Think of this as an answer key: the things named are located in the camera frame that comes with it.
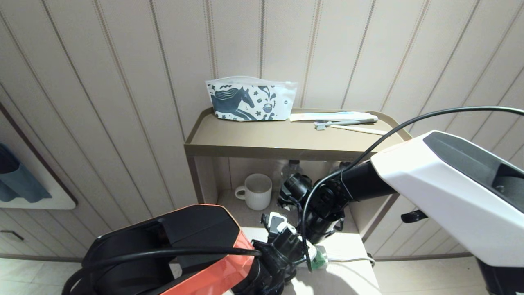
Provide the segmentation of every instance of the green object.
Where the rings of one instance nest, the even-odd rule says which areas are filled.
[[[328,256],[319,247],[316,248],[316,256],[311,260],[311,269],[325,268],[328,265]]]

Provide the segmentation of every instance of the tile floor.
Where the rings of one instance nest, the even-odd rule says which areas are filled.
[[[0,295],[60,294],[79,267],[72,262],[0,258]],[[374,271],[384,295],[487,295],[472,257],[378,262]]]

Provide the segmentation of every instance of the beige wall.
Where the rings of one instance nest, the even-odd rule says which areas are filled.
[[[293,80],[297,107],[399,121],[524,107],[522,28],[522,1],[1,0],[0,102],[79,205],[0,210],[0,228],[26,238],[0,238],[0,253],[81,257],[95,236],[195,202],[182,144],[210,106],[206,79]],[[522,165],[523,124],[476,113],[411,131],[448,130]],[[237,183],[228,171],[245,162],[218,161],[219,184]],[[366,242],[372,252],[391,252],[398,231],[433,238],[425,251],[458,247],[429,222],[420,236],[386,217]]]

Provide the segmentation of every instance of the white pouch with horse print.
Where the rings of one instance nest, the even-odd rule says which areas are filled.
[[[289,118],[298,83],[235,76],[206,81],[219,119],[282,121]]]

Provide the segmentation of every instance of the white mug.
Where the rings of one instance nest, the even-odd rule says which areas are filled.
[[[260,173],[251,174],[235,189],[235,197],[246,200],[246,205],[253,210],[264,210],[271,202],[271,179]]]

